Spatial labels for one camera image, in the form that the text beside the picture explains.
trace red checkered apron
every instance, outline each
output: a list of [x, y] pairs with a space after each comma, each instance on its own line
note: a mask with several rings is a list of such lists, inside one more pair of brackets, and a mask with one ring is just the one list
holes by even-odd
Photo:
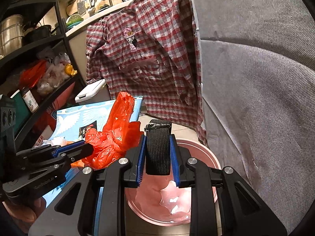
[[201, 66], [191, 0], [134, 0], [87, 30], [87, 81], [144, 96], [148, 114], [186, 125], [205, 142]]

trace black webbing strap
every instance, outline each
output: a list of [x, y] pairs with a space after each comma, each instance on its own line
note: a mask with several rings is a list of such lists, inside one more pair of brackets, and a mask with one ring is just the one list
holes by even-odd
[[145, 171], [148, 175], [167, 176], [171, 172], [170, 135], [172, 123], [151, 120], [145, 127]]

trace pink plastic object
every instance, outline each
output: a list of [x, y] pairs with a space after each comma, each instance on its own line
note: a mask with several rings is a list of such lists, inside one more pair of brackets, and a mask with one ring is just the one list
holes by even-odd
[[[187, 148], [192, 157], [201, 160], [208, 167], [221, 169], [218, 159], [204, 145], [181, 138], [177, 139], [177, 144]], [[172, 171], [169, 176], [152, 176], [147, 175], [144, 171], [140, 187], [137, 189], [125, 188], [129, 207], [143, 220], [152, 224], [176, 226], [189, 223], [190, 188], [178, 189], [172, 182]], [[218, 197], [214, 187], [213, 195], [217, 201]]]
[[56, 111], [58, 111], [61, 107], [63, 107], [66, 104], [67, 99], [69, 98], [73, 91], [74, 84], [75, 83], [72, 83], [68, 88], [66, 88], [66, 90], [62, 92], [61, 95], [59, 95], [59, 97], [57, 97], [56, 100], [53, 102], [53, 107]]

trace cartoon embroidery patch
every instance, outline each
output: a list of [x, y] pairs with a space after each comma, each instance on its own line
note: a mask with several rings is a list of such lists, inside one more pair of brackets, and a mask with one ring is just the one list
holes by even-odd
[[134, 37], [135, 32], [131, 28], [127, 27], [123, 30], [123, 37], [129, 42], [130, 50], [132, 52], [137, 51], [137, 39]]

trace blue gripper pad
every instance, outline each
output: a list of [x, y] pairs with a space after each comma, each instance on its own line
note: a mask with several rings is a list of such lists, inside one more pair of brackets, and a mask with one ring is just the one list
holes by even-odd
[[83, 145], [85, 143], [84, 140], [80, 140], [78, 142], [72, 143], [70, 145], [65, 145], [62, 147], [57, 148], [56, 152], [53, 154], [54, 158], [56, 158], [58, 156], [59, 153], [67, 151], [69, 149], [75, 148], [77, 146]]
[[174, 177], [174, 182], [176, 183], [176, 186], [179, 187], [180, 185], [180, 169], [177, 161], [177, 156], [175, 152], [175, 147], [174, 147], [174, 141], [173, 138], [170, 136], [170, 156], [171, 156], [171, 165], [172, 165], [172, 170], [173, 170], [173, 177]]
[[136, 182], [137, 182], [138, 186], [140, 186], [141, 181], [142, 181], [142, 176], [143, 176], [143, 168], [144, 168], [144, 161], [145, 161], [145, 141], [146, 141], [146, 136], [144, 136], [142, 144], [141, 144], [141, 151], [140, 151], [138, 164], [137, 164]]

